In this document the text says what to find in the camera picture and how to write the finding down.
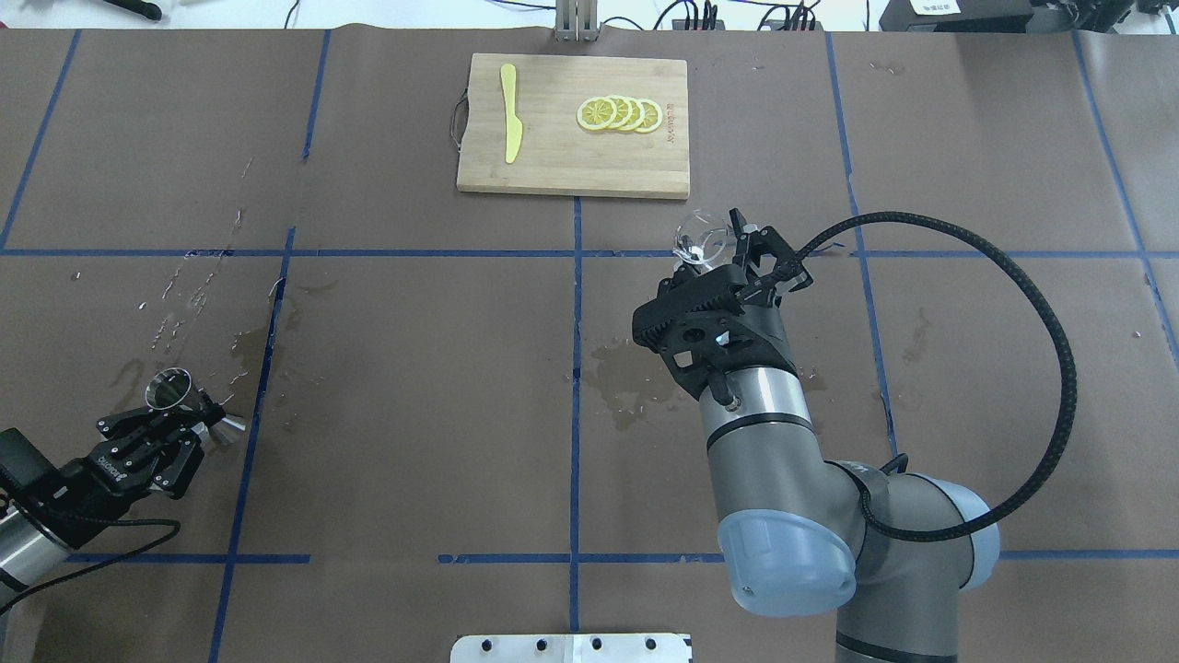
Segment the clear glass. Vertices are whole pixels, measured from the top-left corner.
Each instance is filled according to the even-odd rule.
[[[732,261],[737,238],[718,214],[694,210],[684,217],[672,237],[672,251],[679,260],[709,271]]]

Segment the knife blade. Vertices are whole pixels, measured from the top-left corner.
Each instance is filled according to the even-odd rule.
[[[500,67],[500,84],[503,86],[505,146],[503,160],[515,162],[523,140],[523,123],[515,114],[515,65],[505,63]]]

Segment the lemon slice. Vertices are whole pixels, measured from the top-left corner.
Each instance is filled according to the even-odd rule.
[[[578,109],[578,124],[581,129],[601,131],[614,122],[618,105],[608,97],[591,97]]]
[[[663,124],[663,106],[651,99],[635,99],[643,106],[643,122],[634,127],[635,133],[651,133]]]
[[[618,112],[614,113],[614,122],[610,123],[610,129],[618,129],[630,122],[638,114],[638,109],[635,107],[634,99],[631,97],[623,97],[621,94],[611,94],[611,100],[618,106]]]
[[[634,131],[635,129],[643,126],[643,120],[646,119],[646,117],[647,117],[647,109],[646,109],[645,104],[641,104],[638,99],[635,99],[633,97],[627,97],[626,100],[627,100],[627,103],[630,103],[631,106],[634,106],[634,109],[638,112],[634,113],[634,116],[631,117],[631,122],[624,124],[623,126],[619,126],[618,130],[619,131]]]

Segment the cutting board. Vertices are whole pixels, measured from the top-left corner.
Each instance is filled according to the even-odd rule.
[[[516,116],[523,122],[520,153],[512,164],[503,160],[505,63],[516,67]],[[581,103],[607,94],[660,104],[663,126],[646,134],[581,129]],[[687,198],[684,60],[475,53],[467,96],[460,191]]]

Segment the light blue joint cap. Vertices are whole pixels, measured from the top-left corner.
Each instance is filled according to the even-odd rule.
[[[963,521],[973,520],[990,511],[987,503],[982,501],[982,498],[970,488],[924,474],[916,475],[941,488],[957,507]],[[990,525],[970,534],[970,543],[974,545],[974,570],[970,572],[970,579],[962,585],[961,591],[973,590],[990,578],[990,572],[995,570],[995,563],[999,562],[999,525]]]
[[[717,533],[737,604],[763,617],[819,615],[856,593],[856,560],[823,525],[784,511],[730,513]]]

